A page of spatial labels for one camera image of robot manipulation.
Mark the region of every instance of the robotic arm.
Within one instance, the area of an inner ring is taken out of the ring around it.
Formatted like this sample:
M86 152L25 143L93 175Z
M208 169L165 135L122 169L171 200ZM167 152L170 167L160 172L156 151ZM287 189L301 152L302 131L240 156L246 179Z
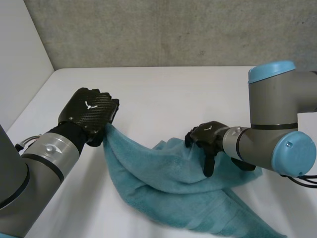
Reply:
M302 177L314 165L316 146L298 131L297 113L317 111L316 73L297 72L291 61L272 62L252 68L248 84L251 128L208 122L187 134L187 146L196 142L204 148L206 176L222 151L243 170L260 166Z
M79 89L58 118L20 156L0 126L0 238L25 237L78 161L87 143L99 146L119 100L99 90Z

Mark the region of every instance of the towel fold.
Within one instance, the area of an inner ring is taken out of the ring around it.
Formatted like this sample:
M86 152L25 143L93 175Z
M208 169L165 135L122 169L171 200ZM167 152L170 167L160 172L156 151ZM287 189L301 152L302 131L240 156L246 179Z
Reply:
M121 198L150 219L171 227L235 238L285 238L257 216L230 188L262 174L239 170L224 154L214 174L203 174L204 152L177 138L153 149L129 139L111 124L104 138L111 179Z

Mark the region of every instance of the black cable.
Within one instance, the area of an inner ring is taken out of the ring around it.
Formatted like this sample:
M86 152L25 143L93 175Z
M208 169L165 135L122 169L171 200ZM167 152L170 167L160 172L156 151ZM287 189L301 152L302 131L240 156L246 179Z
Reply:
M312 181L312 180L309 180L309 179L307 179L307 178L301 178L301 177L298 177L298 178L301 179L301 180L304 180L304 181L306 181L306 182L310 182L310 183L313 183L313 184L317 184L316 181Z
M299 176L300 179L317 179L317 175L303 175Z
M309 188L317 188L317 185L310 185L310 184L305 184L305 183L302 183L302 182L299 182L297 180L295 180L294 178L292 177L289 177L287 176L291 181L293 181L294 183L297 183L298 185L300 186L303 186L303 187L309 187Z

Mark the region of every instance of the logo on robot hand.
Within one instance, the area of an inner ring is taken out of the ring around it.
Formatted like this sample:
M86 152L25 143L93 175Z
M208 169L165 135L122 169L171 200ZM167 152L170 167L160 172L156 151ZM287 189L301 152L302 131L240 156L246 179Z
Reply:
M85 101L85 103L86 103L86 107L87 107L88 110L89 110L89 109L92 109L92 108L98 107L98 105L96 105L96 106L90 106L90 105L88 105L87 101Z

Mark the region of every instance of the white wall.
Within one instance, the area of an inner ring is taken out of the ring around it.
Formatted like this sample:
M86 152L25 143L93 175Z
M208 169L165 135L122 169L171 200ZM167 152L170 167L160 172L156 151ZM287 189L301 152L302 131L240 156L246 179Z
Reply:
M0 0L0 124L6 131L53 71L23 0Z

